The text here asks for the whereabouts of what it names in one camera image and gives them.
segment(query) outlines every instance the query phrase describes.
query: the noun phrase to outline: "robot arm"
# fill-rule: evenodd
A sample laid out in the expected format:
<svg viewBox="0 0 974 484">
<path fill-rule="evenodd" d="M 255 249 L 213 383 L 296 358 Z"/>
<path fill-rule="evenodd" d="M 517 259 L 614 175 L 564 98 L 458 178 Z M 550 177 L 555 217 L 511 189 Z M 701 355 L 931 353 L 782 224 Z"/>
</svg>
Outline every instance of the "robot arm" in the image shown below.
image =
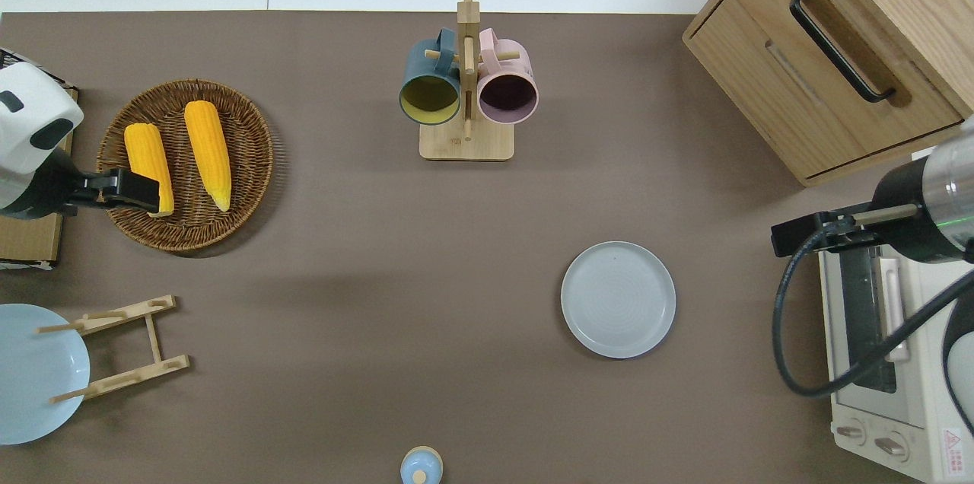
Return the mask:
<svg viewBox="0 0 974 484">
<path fill-rule="evenodd" d="M 820 240 L 814 250 L 839 252 L 889 244 L 900 254 L 922 263 L 974 263 L 974 130 L 965 128 L 960 137 L 939 145 L 929 157 L 891 170 L 880 180 L 870 202 L 817 212 L 772 227 L 777 256 L 794 255 L 806 239 L 814 242 L 815 237 Z M 950 287 L 952 293 L 940 293 L 935 300 L 937 306 L 943 307 L 957 299 L 945 330 L 944 374 L 954 405 L 974 433 L 970 419 L 974 416 L 971 275 L 968 272 Z M 959 284 L 964 286 L 953 289 Z M 782 298 L 783 291 L 779 290 L 779 300 Z M 936 313 L 939 308 L 934 306 L 934 301 L 929 301 L 918 314 L 930 310 Z"/>
<path fill-rule="evenodd" d="M 58 144 L 80 107 L 27 62 L 0 68 L 0 215 L 31 220 L 77 206 L 159 209 L 159 183 L 132 171 L 80 172 Z"/>
</svg>

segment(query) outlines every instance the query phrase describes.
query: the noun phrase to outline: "black drawer handle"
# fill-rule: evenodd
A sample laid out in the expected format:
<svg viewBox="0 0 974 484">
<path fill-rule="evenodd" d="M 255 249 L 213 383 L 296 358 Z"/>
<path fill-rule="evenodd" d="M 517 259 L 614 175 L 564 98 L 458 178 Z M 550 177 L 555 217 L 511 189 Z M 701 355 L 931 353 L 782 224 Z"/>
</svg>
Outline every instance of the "black drawer handle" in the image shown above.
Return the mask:
<svg viewBox="0 0 974 484">
<path fill-rule="evenodd" d="M 862 76 L 860 76 L 858 72 L 852 68 L 852 64 L 849 64 L 849 61 L 842 56 L 842 52 L 839 52 L 838 48 L 832 44 L 832 41 L 829 40 L 824 33 L 822 33 L 822 30 L 819 29 L 817 25 L 815 25 L 815 22 L 813 19 L 811 19 L 811 16 L 808 16 L 808 13 L 801 8 L 801 0 L 792 0 L 791 4 L 788 6 L 788 9 L 791 10 L 792 16 L 794 16 L 794 19 L 801 26 L 801 29 L 804 29 L 804 32 L 808 33 L 811 40 L 813 40 L 822 53 L 825 54 L 825 57 L 832 62 L 832 65 L 834 65 L 837 70 L 841 72 L 842 76 L 845 76 L 845 80 L 852 85 L 852 88 L 854 88 L 860 96 L 862 96 L 863 100 L 872 103 L 881 102 L 887 98 L 890 98 L 890 96 L 896 93 L 896 90 L 893 88 L 886 90 L 886 92 L 883 92 L 883 94 L 873 92 L 873 89 L 866 84 L 866 81 L 864 81 Z"/>
</svg>

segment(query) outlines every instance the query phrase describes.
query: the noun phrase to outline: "mug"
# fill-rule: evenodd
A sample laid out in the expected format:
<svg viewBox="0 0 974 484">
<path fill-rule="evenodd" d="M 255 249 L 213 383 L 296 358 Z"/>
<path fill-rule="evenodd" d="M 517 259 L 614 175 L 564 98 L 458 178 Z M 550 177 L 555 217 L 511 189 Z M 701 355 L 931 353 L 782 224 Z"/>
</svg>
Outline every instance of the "mug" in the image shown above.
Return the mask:
<svg viewBox="0 0 974 484">
<path fill-rule="evenodd" d="M 425 57 L 425 51 L 439 52 L 439 58 Z M 460 112 L 460 70 L 453 64 L 457 34 L 439 30 L 436 39 L 413 45 L 406 59 L 406 75 L 399 90 L 399 106 L 420 124 L 442 124 Z"/>
<path fill-rule="evenodd" d="M 498 60 L 498 54 L 516 51 L 519 58 Z M 477 68 L 477 107 L 484 117 L 500 124 L 518 124 L 538 109 L 538 85 L 531 70 L 528 51 L 520 43 L 497 39 L 493 29 L 480 32 Z"/>
</svg>

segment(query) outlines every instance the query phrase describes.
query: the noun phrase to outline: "pink mug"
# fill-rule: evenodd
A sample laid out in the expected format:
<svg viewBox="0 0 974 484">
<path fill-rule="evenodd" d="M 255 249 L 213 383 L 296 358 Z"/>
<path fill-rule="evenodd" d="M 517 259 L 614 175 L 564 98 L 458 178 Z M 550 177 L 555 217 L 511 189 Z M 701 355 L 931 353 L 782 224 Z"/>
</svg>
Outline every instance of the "pink mug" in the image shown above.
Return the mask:
<svg viewBox="0 0 974 484">
<path fill-rule="evenodd" d="M 520 57 L 500 60 L 498 55 L 517 52 Z M 520 43 L 497 39 L 493 29 L 480 32 L 477 68 L 477 107 L 484 117 L 500 124 L 518 124 L 538 109 L 538 85 L 528 51 Z"/>
</svg>

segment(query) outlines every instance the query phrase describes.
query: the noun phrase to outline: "mug handle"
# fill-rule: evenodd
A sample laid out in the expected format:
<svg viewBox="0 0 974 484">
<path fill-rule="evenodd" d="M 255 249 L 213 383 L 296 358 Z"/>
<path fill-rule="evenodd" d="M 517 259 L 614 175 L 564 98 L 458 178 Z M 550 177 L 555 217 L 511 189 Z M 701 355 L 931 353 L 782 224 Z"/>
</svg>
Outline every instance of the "mug handle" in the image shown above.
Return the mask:
<svg viewBox="0 0 974 484">
<path fill-rule="evenodd" d="M 457 34 L 443 27 L 436 37 L 436 46 L 439 47 L 439 58 L 436 58 L 434 71 L 447 75 L 453 67 L 453 57 L 457 54 Z"/>
<path fill-rule="evenodd" d="M 480 32 L 480 56 L 487 68 L 487 75 L 501 71 L 501 60 L 497 59 L 497 34 L 494 27 Z"/>
</svg>

